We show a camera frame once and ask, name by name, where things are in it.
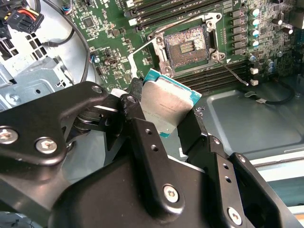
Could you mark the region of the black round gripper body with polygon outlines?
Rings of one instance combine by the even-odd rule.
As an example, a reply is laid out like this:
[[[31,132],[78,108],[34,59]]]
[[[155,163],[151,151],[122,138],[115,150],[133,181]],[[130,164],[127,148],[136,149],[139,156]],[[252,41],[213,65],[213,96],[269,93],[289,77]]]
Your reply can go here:
[[[126,156],[69,186],[54,204],[50,228],[220,228],[222,221],[208,194],[206,174],[170,159],[185,197],[185,208],[164,224],[146,210],[133,160]]]

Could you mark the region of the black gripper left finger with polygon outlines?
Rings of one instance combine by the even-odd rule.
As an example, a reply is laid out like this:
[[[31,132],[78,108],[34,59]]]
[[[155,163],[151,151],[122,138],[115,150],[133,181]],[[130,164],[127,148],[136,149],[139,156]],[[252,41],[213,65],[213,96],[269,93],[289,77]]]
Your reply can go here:
[[[0,144],[0,199],[12,205],[18,194],[36,199],[32,192],[18,190],[29,181],[53,178],[67,155],[67,144],[89,130],[106,133],[107,145],[119,136],[127,139],[126,152],[134,157],[140,194],[153,217],[177,217],[185,199],[164,146],[153,123],[140,106],[143,82],[133,79],[120,97],[108,94],[92,82],[83,82],[0,114],[0,127],[17,134]]]

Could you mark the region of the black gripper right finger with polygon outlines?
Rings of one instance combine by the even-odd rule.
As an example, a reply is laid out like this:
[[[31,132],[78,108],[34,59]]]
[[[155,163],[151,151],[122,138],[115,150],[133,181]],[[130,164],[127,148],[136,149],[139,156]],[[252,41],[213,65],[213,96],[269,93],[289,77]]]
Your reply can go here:
[[[251,162],[228,155],[192,109],[177,127],[186,162],[204,170],[208,217],[215,228],[291,228],[293,215]]]

